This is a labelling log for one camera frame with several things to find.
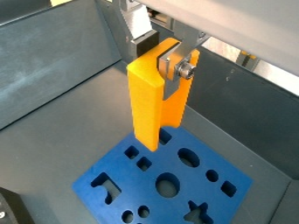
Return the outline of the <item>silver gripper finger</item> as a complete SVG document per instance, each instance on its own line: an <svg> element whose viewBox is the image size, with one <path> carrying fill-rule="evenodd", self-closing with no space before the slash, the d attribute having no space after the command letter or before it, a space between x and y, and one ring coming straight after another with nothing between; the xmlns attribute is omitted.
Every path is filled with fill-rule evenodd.
<svg viewBox="0 0 299 224"><path fill-rule="evenodd" d="M158 32L152 28L146 8L136 0L117 0L120 21L125 30L129 61L158 44Z"/></svg>

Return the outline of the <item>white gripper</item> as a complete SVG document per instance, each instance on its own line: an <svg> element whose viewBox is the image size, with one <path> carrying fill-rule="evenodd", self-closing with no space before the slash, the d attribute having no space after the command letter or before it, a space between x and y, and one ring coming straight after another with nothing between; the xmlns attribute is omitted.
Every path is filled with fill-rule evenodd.
<svg viewBox="0 0 299 224"><path fill-rule="evenodd" d="M165 100L192 78L192 51L210 36L283 69L269 80L299 95L299 0L136 1L176 19L178 42L157 56Z"/></svg>

